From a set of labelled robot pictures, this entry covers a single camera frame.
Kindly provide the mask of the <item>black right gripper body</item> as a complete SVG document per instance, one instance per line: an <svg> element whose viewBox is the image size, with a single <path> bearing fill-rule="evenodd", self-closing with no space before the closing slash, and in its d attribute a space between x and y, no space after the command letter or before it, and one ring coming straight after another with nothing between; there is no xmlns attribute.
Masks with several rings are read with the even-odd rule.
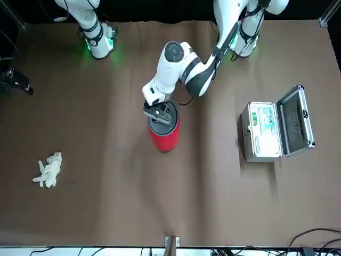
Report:
<svg viewBox="0 0 341 256"><path fill-rule="evenodd" d="M1 91L5 91L6 89L19 89L20 86L16 84L15 78L10 75L2 74L1 75Z"/></svg>

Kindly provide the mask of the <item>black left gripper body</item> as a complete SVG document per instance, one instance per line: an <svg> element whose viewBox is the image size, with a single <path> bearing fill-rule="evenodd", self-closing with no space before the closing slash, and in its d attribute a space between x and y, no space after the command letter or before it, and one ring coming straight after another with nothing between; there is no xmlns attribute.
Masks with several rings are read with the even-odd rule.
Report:
<svg viewBox="0 0 341 256"><path fill-rule="evenodd" d="M146 116L151 118L161 118L161 119L170 119L170 104L168 102L157 103L155 105L150 106L147 102L144 103L143 113Z"/></svg>

